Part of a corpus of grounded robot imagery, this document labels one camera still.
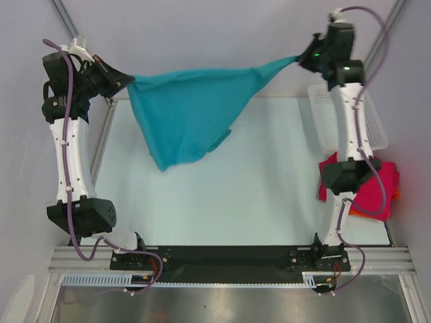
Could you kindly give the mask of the teal t shirt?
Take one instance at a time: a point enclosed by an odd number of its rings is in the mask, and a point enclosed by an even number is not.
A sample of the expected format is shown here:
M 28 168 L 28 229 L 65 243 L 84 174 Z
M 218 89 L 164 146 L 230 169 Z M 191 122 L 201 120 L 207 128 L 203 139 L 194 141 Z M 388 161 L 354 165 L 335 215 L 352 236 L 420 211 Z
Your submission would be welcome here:
M 215 150 L 250 99 L 296 60 L 136 76 L 127 87 L 129 100 L 158 169 L 193 163 Z

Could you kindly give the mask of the white plastic perforated basket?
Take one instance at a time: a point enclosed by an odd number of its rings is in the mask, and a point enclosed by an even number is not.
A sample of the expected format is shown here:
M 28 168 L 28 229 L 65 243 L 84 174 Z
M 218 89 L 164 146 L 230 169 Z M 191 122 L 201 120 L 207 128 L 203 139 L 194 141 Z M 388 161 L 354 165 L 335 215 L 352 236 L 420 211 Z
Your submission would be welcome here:
M 321 151 L 330 156 L 338 149 L 337 120 L 331 95 L 322 83 L 309 86 L 308 97 Z M 365 91 L 363 101 L 368 142 L 373 151 L 386 149 L 389 142 L 368 91 Z

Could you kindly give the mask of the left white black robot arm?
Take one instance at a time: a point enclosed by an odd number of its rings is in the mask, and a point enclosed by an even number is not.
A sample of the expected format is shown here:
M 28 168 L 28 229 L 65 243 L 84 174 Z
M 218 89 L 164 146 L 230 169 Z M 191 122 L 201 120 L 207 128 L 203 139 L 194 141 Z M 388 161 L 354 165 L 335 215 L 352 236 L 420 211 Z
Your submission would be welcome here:
M 44 84 L 42 113 L 55 142 L 58 191 L 47 207 L 48 218 L 78 239 L 93 237 L 105 241 L 133 268 L 143 268 L 149 260 L 140 235 L 117 225 L 117 212 L 110 200 L 98 198 L 88 157 L 90 100 L 110 98 L 133 83 L 135 78 L 107 65 L 99 56 L 86 59 L 63 50 L 43 57 L 48 75 Z

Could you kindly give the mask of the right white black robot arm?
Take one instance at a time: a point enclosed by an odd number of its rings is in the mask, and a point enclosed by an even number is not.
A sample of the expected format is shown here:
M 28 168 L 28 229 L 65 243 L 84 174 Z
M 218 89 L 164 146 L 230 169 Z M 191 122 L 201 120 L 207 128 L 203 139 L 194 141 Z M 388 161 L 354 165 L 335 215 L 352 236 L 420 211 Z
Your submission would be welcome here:
M 348 264 L 343 227 L 361 185 L 378 175 L 381 160 L 374 158 L 366 133 L 364 65 L 351 58 L 354 26 L 343 20 L 330 22 L 325 34 L 315 34 L 298 64 L 320 73 L 335 108 L 338 131 L 337 161 L 321 170 L 327 189 L 326 220 L 310 247 L 310 264 L 330 271 Z

